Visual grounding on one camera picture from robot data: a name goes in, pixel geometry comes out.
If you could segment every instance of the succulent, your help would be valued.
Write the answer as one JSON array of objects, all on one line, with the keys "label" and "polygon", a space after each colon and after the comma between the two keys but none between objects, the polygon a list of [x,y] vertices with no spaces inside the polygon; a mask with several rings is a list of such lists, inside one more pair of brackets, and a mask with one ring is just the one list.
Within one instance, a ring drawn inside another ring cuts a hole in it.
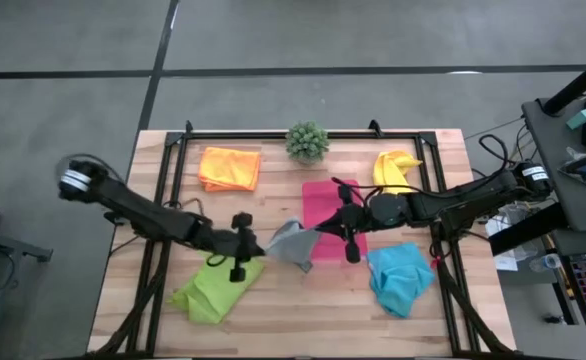
[{"label": "succulent", "polygon": [[286,151],[289,157],[302,164],[313,164],[324,159],[329,150],[326,131],[309,121],[297,124],[286,134]]}]

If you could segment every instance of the gray floor tile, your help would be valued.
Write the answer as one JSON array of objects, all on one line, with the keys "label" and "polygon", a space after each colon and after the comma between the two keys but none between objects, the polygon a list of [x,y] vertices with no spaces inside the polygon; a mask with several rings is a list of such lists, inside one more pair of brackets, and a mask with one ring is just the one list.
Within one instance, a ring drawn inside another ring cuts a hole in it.
[{"label": "gray floor tile", "polygon": [[519,350],[527,355],[586,360],[586,327],[546,324],[542,317],[562,314],[551,285],[503,286],[511,327]]},{"label": "gray floor tile", "polygon": [[113,227],[57,198],[54,165],[89,152],[125,175],[147,80],[0,81],[0,232],[54,249],[23,261],[0,324],[0,359],[82,354]]},{"label": "gray floor tile", "polygon": [[552,96],[575,73],[164,79],[152,129],[278,129],[314,120],[325,128],[461,128],[471,134]]},{"label": "gray floor tile", "polygon": [[190,0],[166,68],[576,63],[585,0]]},{"label": "gray floor tile", "polygon": [[168,0],[0,0],[0,71],[151,69]]}]

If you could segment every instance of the towel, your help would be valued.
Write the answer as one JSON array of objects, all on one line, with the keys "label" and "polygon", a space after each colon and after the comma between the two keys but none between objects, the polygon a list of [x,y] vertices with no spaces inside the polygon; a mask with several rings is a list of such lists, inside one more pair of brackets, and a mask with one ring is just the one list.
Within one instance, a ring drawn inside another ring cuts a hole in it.
[{"label": "towel", "polygon": [[391,315],[407,317],[435,276],[414,243],[369,251],[371,289]]},{"label": "towel", "polygon": [[305,273],[313,267],[311,252],[322,233],[304,229],[300,220],[292,218],[280,227],[266,248],[266,255],[283,262],[297,264]]},{"label": "towel", "polygon": [[[349,185],[358,185],[355,180],[345,180]],[[343,203],[337,194],[338,184],[331,180],[309,181],[302,184],[302,212],[304,226],[312,228],[329,219]],[[353,202],[362,205],[361,201],[353,196]],[[364,233],[355,234],[355,243],[360,248],[360,256],[366,256],[368,245]],[[315,244],[311,253],[312,260],[340,260],[346,261],[344,247],[346,241],[341,237],[328,233],[321,233],[320,240]]]},{"label": "towel", "polygon": [[[420,165],[422,162],[415,160],[413,155],[404,151],[382,152],[375,161],[373,169],[373,183],[375,185],[408,185],[404,177],[411,168]],[[384,192],[400,194],[411,192],[407,188],[385,188]]]},{"label": "towel", "polygon": [[188,284],[176,291],[167,301],[186,312],[192,322],[220,323],[264,268],[261,262],[251,259],[243,264],[246,280],[232,283],[229,281],[229,273],[234,264],[235,259],[231,257],[215,267],[205,264]]},{"label": "towel", "polygon": [[258,152],[207,147],[197,177],[205,191],[253,191],[259,171]]}]

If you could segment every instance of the pink cloth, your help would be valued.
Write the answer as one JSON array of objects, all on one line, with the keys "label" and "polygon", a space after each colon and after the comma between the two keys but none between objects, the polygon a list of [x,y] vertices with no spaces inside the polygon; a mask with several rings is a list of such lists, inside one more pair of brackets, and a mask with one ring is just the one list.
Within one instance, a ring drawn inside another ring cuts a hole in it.
[{"label": "pink cloth", "polygon": [[[355,180],[346,180],[349,185],[358,185]],[[302,209],[304,214],[304,227],[313,227],[330,218],[335,211],[342,206],[342,200],[337,195],[338,185],[333,181],[306,182],[302,184]],[[353,196],[353,202],[362,204],[360,199]],[[355,235],[355,242],[360,247],[362,259],[368,252],[366,236]],[[313,248],[311,260],[344,260],[346,255],[344,246],[346,241],[333,234],[322,234],[320,240]]]}]

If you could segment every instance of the wooden tabletop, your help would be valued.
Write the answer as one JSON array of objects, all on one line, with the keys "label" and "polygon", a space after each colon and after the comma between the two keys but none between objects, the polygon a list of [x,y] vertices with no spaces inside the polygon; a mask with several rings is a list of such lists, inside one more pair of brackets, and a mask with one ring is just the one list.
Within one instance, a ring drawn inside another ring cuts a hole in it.
[{"label": "wooden tabletop", "polygon": [[[453,187],[471,181],[462,132],[436,130],[436,133],[447,185]],[[136,145],[129,186],[149,199],[155,192],[165,134],[165,131],[143,131]],[[259,151],[262,158],[255,192],[204,192],[197,172],[207,146]],[[253,230],[259,244],[264,246],[285,220],[293,216],[302,218],[302,183],[337,176],[355,179],[361,185],[372,184],[375,159],[381,151],[390,150],[404,150],[415,155],[411,140],[333,140],[326,159],[307,167],[288,159],[282,141],[191,140],[187,147],[180,201],[194,197],[201,199],[205,215],[213,220],[217,228],[230,228],[232,216],[239,211],[253,214]],[[428,151],[426,157],[427,165],[432,169]],[[175,161],[174,155],[169,166],[171,170],[165,200],[168,200]],[[431,186],[436,188],[435,176],[429,171],[433,182]],[[411,185],[420,187],[417,169],[411,171],[407,178]],[[113,246],[132,236],[130,228],[118,229]],[[367,241],[370,249],[414,242],[430,261],[428,247],[431,237],[427,229],[402,227],[369,233]],[[460,242],[460,247],[473,305],[500,340],[515,348],[489,244],[469,237]],[[131,309],[143,249],[144,241],[139,240],[121,249],[109,260],[89,350],[103,345]],[[417,299],[410,317],[399,319],[386,314],[376,302],[369,287],[370,271],[365,261],[356,265],[314,262],[308,274],[292,264],[269,259],[263,261],[265,269],[259,279],[219,325],[192,324],[183,312],[164,304],[156,356],[387,357],[451,354],[437,281]],[[185,285],[203,263],[204,260],[194,251],[179,245],[172,246],[164,299]],[[458,329],[464,344],[463,320],[457,310]],[[140,346],[144,344],[145,331],[143,326]]]}]

